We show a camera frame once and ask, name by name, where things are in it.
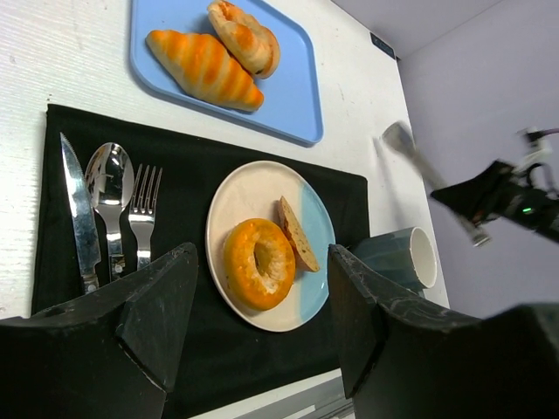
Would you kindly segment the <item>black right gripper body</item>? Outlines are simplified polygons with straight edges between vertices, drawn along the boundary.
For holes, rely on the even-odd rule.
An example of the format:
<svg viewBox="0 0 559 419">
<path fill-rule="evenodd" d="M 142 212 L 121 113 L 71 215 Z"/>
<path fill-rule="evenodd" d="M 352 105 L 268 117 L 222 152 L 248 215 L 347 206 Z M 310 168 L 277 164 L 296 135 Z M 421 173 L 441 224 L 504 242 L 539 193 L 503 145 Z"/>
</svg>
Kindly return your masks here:
<svg viewBox="0 0 559 419">
<path fill-rule="evenodd" d="M 558 198 L 542 189 L 520 185 L 511 168 L 501 168 L 499 174 L 493 213 L 557 243 Z"/>
</svg>

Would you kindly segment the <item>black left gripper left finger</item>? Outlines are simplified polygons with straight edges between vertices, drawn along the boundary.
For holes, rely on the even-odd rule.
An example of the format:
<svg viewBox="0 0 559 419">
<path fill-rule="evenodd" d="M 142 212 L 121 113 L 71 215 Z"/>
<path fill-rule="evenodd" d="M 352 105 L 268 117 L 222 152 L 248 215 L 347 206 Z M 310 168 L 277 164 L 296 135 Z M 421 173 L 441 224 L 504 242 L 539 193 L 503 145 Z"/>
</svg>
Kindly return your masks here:
<svg viewBox="0 0 559 419">
<path fill-rule="evenodd" d="M 159 418 L 197 285 L 185 243 L 98 291 L 1 322 L 4 418 Z"/>
</svg>

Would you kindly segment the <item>orange bagel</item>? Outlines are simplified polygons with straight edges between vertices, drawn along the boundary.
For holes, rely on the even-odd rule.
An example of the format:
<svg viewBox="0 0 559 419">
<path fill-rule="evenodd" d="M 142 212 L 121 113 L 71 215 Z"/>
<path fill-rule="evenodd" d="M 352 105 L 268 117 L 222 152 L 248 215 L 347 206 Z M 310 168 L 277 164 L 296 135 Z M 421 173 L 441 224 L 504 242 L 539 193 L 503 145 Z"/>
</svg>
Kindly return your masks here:
<svg viewBox="0 0 559 419">
<path fill-rule="evenodd" d="M 290 292 L 296 273 L 292 246 L 281 228 L 263 218 L 244 220 L 224 243 L 229 287 L 240 301 L 257 311 L 279 305 Z"/>
</svg>

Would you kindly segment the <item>brown bread slice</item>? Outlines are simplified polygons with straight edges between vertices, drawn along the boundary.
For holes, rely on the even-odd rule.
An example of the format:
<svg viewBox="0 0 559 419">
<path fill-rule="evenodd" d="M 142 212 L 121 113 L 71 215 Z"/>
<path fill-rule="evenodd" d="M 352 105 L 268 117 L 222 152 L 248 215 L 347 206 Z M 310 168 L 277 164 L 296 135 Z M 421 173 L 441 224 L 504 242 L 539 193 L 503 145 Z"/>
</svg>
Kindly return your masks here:
<svg viewBox="0 0 559 419">
<path fill-rule="evenodd" d="M 298 218 L 284 196 L 279 199 L 277 208 L 280 228 L 292 246 L 298 267 L 303 271 L 318 272 L 321 267 L 317 257 Z"/>
</svg>

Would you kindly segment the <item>steel serving tongs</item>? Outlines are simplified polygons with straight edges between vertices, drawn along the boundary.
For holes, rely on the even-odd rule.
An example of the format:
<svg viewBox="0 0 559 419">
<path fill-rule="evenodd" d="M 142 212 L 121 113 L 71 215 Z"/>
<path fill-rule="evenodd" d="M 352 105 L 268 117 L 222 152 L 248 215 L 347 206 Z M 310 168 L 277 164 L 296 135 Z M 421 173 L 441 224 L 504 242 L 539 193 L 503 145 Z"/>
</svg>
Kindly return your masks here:
<svg viewBox="0 0 559 419">
<path fill-rule="evenodd" d="M 440 173 L 417 149 L 410 129 L 402 121 L 396 121 L 389 125 L 381 135 L 381 139 L 394 151 L 404 156 L 432 190 L 444 189 L 448 186 Z M 476 227 L 452 209 L 451 214 L 469 236 L 474 247 L 483 246 L 491 241 L 484 228 Z"/>
</svg>

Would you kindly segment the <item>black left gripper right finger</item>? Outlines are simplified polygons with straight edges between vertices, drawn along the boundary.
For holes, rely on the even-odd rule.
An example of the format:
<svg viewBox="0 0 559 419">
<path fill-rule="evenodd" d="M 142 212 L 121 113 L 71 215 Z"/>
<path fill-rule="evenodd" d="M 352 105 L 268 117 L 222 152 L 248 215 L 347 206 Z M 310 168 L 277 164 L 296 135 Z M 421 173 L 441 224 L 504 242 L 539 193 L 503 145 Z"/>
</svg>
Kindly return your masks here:
<svg viewBox="0 0 559 419">
<path fill-rule="evenodd" d="M 488 319 L 432 303 L 328 250 L 345 395 L 358 418 L 555 418 L 558 307 Z"/>
</svg>

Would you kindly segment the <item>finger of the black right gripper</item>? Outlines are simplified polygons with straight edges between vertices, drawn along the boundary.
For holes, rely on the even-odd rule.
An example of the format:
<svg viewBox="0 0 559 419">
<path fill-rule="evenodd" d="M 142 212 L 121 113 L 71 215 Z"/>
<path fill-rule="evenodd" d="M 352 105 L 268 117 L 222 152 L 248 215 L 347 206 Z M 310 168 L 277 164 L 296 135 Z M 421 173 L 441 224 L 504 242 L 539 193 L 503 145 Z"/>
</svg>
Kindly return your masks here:
<svg viewBox="0 0 559 419">
<path fill-rule="evenodd" d="M 513 166 L 496 160 L 474 178 L 431 192 L 431 198 L 471 223 L 488 223 L 502 216 L 503 193 Z"/>
</svg>

